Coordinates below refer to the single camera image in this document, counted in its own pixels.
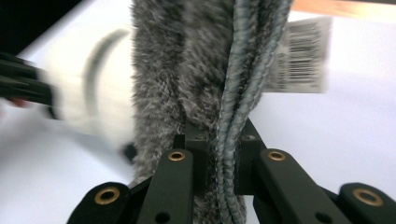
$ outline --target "black clamp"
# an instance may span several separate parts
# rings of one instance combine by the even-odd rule
[[[379,189],[350,183],[334,194],[318,186],[287,152],[267,149],[248,121],[236,152],[235,189],[253,195],[260,223],[390,224],[396,202]],[[192,196],[207,189],[206,134],[188,123],[174,149],[163,153],[155,175],[132,189],[105,183],[90,190],[68,224],[189,224]]]

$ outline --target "brass threaded hole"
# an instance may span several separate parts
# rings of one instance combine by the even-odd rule
[[[106,205],[114,203],[120,197],[120,191],[116,187],[107,187],[101,189],[95,195],[95,202],[97,204]]]
[[[369,189],[354,189],[352,193],[353,196],[362,203],[377,207],[384,205],[384,201],[382,201],[381,197]]]
[[[186,155],[182,152],[176,151],[169,154],[168,159],[171,161],[182,161],[186,158]]]
[[[285,154],[277,152],[277,151],[272,151],[272,152],[268,153],[268,157],[273,161],[283,161],[286,159]]]

